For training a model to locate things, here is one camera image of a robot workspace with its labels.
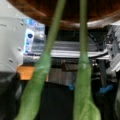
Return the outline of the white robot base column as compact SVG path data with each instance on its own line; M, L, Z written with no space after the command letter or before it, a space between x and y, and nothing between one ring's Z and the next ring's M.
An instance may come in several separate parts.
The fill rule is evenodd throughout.
M0 17L0 71L15 72L23 64L25 32L19 19Z

